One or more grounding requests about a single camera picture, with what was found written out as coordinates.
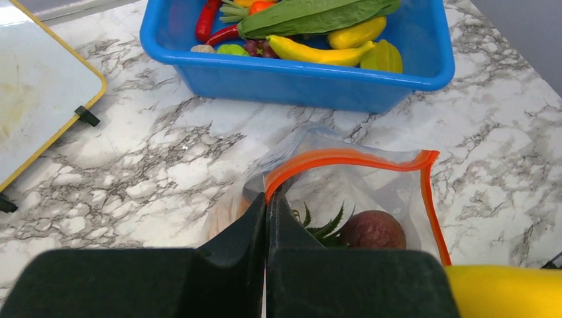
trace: red chili pepper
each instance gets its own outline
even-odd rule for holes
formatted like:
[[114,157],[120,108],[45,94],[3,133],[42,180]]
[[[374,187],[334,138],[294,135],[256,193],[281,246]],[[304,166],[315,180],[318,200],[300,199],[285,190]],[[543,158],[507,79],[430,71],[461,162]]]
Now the red chili pepper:
[[199,41],[207,42],[209,40],[211,32],[213,32],[215,16],[219,12],[222,3],[222,0],[207,0],[207,3],[203,6],[195,27],[195,37]]
[[240,34],[238,33],[238,25],[231,25],[213,33],[213,35],[211,35],[211,37],[205,44],[215,46],[220,42],[234,40],[235,38],[240,38]]

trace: red pepper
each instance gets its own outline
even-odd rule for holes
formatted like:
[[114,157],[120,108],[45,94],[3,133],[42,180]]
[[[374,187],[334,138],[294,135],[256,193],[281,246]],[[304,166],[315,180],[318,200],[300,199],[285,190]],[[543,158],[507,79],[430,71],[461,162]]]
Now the red pepper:
[[203,6],[195,27],[195,37],[199,41],[207,42],[209,40],[211,32],[213,32],[215,16],[219,12],[222,3],[222,0],[207,0],[207,3]]
[[213,33],[213,35],[211,35],[211,37],[205,44],[215,46],[220,42],[234,40],[236,38],[240,38],[240,34],[238,33],[238,25],[231,25]]
[[265,9],[271,7],[274,4],[275,4],[275,2],[256,1],[256,2],[252,3],[252,5],[250,6],[249,14],[253,15],[255,13],[258,13],[262,10],[265,10]]

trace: plastic zipper bag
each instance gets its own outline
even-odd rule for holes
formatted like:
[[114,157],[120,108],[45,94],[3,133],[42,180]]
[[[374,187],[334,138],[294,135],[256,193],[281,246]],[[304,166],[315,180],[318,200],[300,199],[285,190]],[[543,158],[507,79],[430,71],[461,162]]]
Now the plastic zipper bag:
[[227,190],[205,221],[206,239],[238,219],[260,192],[269,201],[279,191],[328,247],[423,250],[450,265],[431,194],[438,156],[350,144],[326,127],[304,126]]

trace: green leafy vegetable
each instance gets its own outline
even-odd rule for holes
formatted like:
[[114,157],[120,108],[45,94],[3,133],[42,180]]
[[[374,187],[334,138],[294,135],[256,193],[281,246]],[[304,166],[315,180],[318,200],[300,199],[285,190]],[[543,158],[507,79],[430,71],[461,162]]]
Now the green leafy vegetable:
[[[306,212],[304,221],[301,220],[300,213],[298,210],[292,210],[292,213],[293,216],[299,222],[302,223],[302,225],[306,228],[306,230],[310,234],[312,234],[312,236],[316,240],[318,240],[323,246],[330,247],[330,248],[347,248],[346,244],[339,243],[339,234],[341,232],[341,228],[337,231],[335,230],[337,229],[338,225],[341,223],[341,220],[343,219],[343,206],[344,203],[341,204],[341,208],[339,209],[339,212],[335,216],[335,218],[331,219],[328,222],[328,224],[324,225],[323,227],[308,227],[308,225],[311,222],[311,213],[308,206],[306,205],[306,202],[304,203],[305,212]],[[354,213],[355,213],[355,207],[353,207],[353,212],[351,213],[351,216],[353,216]]]
[[243,38],[321,34],[389,15],[399,7],[400,0],[281,1],[244,18],[238,31]]

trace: plastic bag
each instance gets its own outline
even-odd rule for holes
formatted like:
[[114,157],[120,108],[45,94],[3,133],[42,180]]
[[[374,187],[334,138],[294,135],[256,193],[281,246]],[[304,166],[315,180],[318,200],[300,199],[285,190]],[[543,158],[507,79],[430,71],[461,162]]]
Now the plastic bag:
[[335,131],[307,125],[258,159],[209,212],[209,240],[238,219],[260,192],[281,191],[297,217],[322,227],[343,208],[338,228],[352,213],[382,210],[401,225],[406,248],[426,251],[443,265],[451,261],[431,194],[437,151],[389,152],[344,142]]

